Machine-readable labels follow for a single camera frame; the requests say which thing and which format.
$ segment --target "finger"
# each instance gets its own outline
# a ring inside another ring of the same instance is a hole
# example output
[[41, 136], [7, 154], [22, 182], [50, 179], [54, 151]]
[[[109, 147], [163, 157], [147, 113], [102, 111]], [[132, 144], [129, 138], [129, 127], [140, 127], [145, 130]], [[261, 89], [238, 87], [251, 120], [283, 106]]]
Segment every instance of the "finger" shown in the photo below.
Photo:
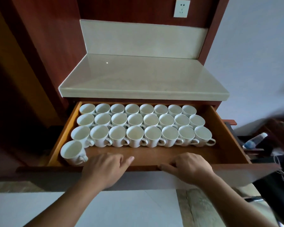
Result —
[[134, 159], [135, 159], [134, 156], [130, 156], [128, 159], [126, 159], [125, 161], [121, 163], [120, 170], [122, 174], [127, 170], [127, 168], [131, 165]]
[[162, 163], [162, 164], [160, 165], [160, 169], [161, 169], [162, 171], [165, 171], [165, 172], [167, 172], [167, 173], [169, 173], [169, 174], [172, 174], [172, 175], [174, 175], [174, 176], [177, 176], [177, 175], [178, 175], [178, 169], [175, 168], [175, 167], [173, 167], [173, 166], [170, 165], [170, 164]]

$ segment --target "open drawer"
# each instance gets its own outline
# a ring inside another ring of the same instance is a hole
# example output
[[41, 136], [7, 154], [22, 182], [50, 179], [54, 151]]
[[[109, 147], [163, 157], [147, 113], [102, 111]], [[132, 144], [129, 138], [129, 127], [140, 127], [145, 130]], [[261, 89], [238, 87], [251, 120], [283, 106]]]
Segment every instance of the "open drawer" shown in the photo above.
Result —
[[[19, 172], [81, 172], [82, 166], [68, 165], [68, 163], [60, 156], [60, 150], [66, 142], [71, 140], [70, 134], [72, 130], [78, 126], [76, 120], [80, 116], [79, 108], [84, 103], [92, 103], [97, 105], [100, 102], [77, 102], [50, 154], [49, 161], [46, 166], [26, 167], [25, 169], [19, 168]], [[197, 109], [197, 114], [205, 119], [205, 127], [212, 132], [213, 138], [216, 140], [216, 145], [204, 147], [182, 147], [174, 145], [169, 148], [163, 146], [157, 146], [155, 148], [148, 148], [144, 146], [140, 146], [138, 148], [131, 148], [129, 146], [118, 148], [106, 146], [99, 148], [92, 146], [85, 149], [87, 156], [90, 158], [94, 155], [106, 152], [120, 153], [123, 154], [125, 158], [134, 156], [135, 160], [128, 168], [128, 171], [147, 172], [159, 171], [157, 166], [160, 163], [168, 163], [174, 156], [178, 154], [184, 152], [195, 153], [203, 156], [204, 159], [212, 165], [213, 170], [231, 186], [247, 185], [279, 169], [279, 166], [274, 163], [251, 164], [248, 156], [245, 155], [243, 149], [237, 143], [231, 132], [227, 129], [226, 125], [223, 123], [212, 106], [193, 104], [192, 106]]]

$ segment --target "white countertop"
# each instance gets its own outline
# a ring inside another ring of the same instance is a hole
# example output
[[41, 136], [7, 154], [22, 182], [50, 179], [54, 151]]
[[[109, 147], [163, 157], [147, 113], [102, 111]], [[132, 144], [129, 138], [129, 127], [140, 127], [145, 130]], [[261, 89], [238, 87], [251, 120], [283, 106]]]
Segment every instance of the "white countertop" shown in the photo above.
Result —
[[225, 101], [197, 60], [86, 54], [59, 86], [63, 97]]

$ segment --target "wall socket plate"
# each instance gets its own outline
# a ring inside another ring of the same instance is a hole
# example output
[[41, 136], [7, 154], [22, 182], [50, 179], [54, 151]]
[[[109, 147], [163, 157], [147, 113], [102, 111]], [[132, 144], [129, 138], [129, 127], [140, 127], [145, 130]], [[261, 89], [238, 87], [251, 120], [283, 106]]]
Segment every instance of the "wall socket plate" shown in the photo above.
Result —
[[174, 17], [187, 17], [190, 0], [176, 0]]

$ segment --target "white cup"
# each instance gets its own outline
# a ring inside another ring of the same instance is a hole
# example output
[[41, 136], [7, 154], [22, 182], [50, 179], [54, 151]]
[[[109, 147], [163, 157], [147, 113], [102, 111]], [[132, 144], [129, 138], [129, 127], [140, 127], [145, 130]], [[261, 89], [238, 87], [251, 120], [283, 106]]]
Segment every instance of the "white cup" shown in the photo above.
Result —
[[97, 115], [95, 113], [95, 110], [96, 110], [96, 107], [95, 105], [91, 104], [91, 103], [86, 103], [86, 104], [83, 104], [80, 108], [79, 108], [79, 111], [80, 113], [83, 115], [83, 114], [93, 114], [93, 115]]
[[111, 117], [111, 124], [114, 126], [130, 127], [126, 122], [127, 116], [124, 113], [117, 113]]
[[164, 146], [166, 147], [183, 144], [183, 139], [179, 138], [179, 131], [173, 126], [166, 126], [162, 129], [162, 138], [165, 139]]
[[193, 129], [195, 129], [197, 126], [204, 126], [205, 125], [205, 119], [203, 119], [199, 115], [191, 115], [189, 117], [190, 125], [193, 126]]
[[216, 144], [216, 141], [212, 139], [212, 133], [204, 126], [197, 126], [195, 128], [195, 134], [195, 138], [200, 141], [200, 143], [195, 144], [197, 147], [202, 147], [204, 145], [213, 146]]
[[111, 139], [108, 137], [108, 127], [105, 125], [98, 125], [91, 129], [90, 136], [95, 146], [105, 147], [113, 144]]
[[157, 126], [162, 129], [162, 126], [159, 125], [159, 118], [155, 114], [147, 114], [146, 116], [144, 116], [143, 124], [145, 125], [145, 127]]
[[182, 126], [179, 128], [179, 137], [183, 139], [183, 144], [181, 146], [198, 144], [200, 141], [195, 139], [195, 136], [196, 134], [191, 127]]
[[128, 145], [129, 140], [126, 138], [126, 129], [123, 126], [114, 126], [109, 130], [109, 138], [113, 142], [113, 146], [121, 147], [123, 145]]
[[112, 115], [111, 112], [110, 112], [109, 104], [100, 103], [96, 106], [96, 114], [98, 115], [98, 114], [101, 114], [101, 113], [108, 113], [108, 114]]
[[164, 146], [166, 141], [162, 137], [161, 130], [156, 126], [149, 126], [144, 131], [144, 138], [148, 141], [147, 147], [155, 147], [157, 145]]
[[127, 116], [131, 114], [138, 114], [139, 110], [140, 110], [139, 106], [133, 103], [126, 105], [125, 107], [125, 113], [127, 114]]
[[129, 126], [141, 126], [145, 128], [146, 126], [143, 125], [143, 117], [141, 114], [132, 114], [127, 118], [127, 123]]
[[172, 117], [175, 117], [176, 115], [182, 114], [182, 108], [178, 105], [170, 105], [168, 107], [168, 114], [172, 115]]
[[160, 115], [167, 114], [168, 108], [163, 104], [158, 104], [154, 107], [154, 112], [159, 117]]
[[163, 114], [160, 115], [159, 117], [159, 124], [163, 127], [166, 126], [173, 126], [176, 129], [178, 129], [178, 126], [174, 124], [175, 123], [175, 118], [172, 117], [170, 114]]
[[95, 117], [93, 114], [83, 114], [77, 118], [77, 124], [79, 126], [87, 126], [90, 129], [95, 126]]
[[185, 114], [187, 117], [191, 115], [195, 115], [197, 113], [197, 109], [195, 109], [193, 106], [190, 105], [184, 105], [182, 107], [183, 114]]
[[60, 155], [72, 166], [79, 165], [88, 160], [82, 143], [77, 140], [72, 140], [64, 144], [60, 150]]
[[71, 138], [73, 140], [77, 140], [82, 143], [83, 148], [87, 148], [88, 146], [93, 146], [93, 142], [89, 137], [89, 132], [91, 130], [87, 126], [78, 126], [71, 132]]
[[110, 107], [111, 113], [114, 115], [116, 113], [124, 113], [125, 112], [125, 107], [122, 104], [114, 104]]
[[180, 114], [175, 116], [175, 124], [178, 126], [178, 129], [182, 126], [191, 126], [189, 123], [190, 120], [186, 115]]
[[154, 107], [150, 104], [142, 104], [140, 106], [140, 112], [139, 112], [142, 117], [148, 115], [148, 114], [153, 114], [154, 113]]
[[96, 115], [95, 117], [95, 125], [105, 125], [107, 127], [113, 127], [113, 125], [110, 123], [111, 116], [108, 113], [101, 113]]
[[148, 141], [143, 138], [144, 131], [139, 126], [131, 126], [126, 131], [126, 137], [129, 139], [129, 146], [130, 147], [139, 147], [146, 146], [148, 144]]

